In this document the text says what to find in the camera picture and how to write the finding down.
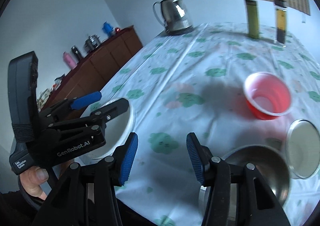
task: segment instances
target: brown wooden cabinet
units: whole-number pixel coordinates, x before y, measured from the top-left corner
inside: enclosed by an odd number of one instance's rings
[[[142,44],[133,26],[104,41],[94,52],[81,60],[52,92],[43,109],[64,98],[81,97],[100,91],[105,84],[134,56]],[[69,118],[79,117],[84,109]]]

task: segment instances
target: pink bottle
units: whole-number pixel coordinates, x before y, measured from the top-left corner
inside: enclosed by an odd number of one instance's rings
[[[73,70],[77,64],[76,62],[74,61],[74,59],[71,57],[71,55],[67,52],[64,52],[63,53],[63,60],[65,61],[65,63],[68,64],[68,66]]]

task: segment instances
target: red bowl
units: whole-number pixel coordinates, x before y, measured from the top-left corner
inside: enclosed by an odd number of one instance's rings
[[[243,91],[249,109],[258,119],[276,119],[291,110],[292,97],[288,86],[271,73],[256,72],[249,75]]]

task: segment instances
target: white tablecloth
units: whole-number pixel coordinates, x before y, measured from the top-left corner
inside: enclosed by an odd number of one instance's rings
[[[186,135],[195,132],[212,154],[224,156],[267,138],[285,139],[290,124],[300,118],[320,125],[320,69],[291,34],[287,47],[275,46],[276,30],[261,27],[261,39],[246,36],[247,25],[202,24],[182,36],[154,38],[101,90],[100,102],[129,99],[136,113],[133,131],[139,147],[129,180],[116,196],[158,225],[200,225],[200,184],[186,148]],[[256,119],[246,106],[246,77],[267,71],[292,89],[291,113],[275,120]],[[291,180],[284,210],[292,226],[302,225],[320,199],[319,174]]]

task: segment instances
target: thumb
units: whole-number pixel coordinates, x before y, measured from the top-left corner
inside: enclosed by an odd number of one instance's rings
[[[20,174],[20,181],[26,192],[43,200],[45,200],[46,194],[41,189],[40,184],[46,182],[48,178],[49,175],[46,169],[35,166]]]

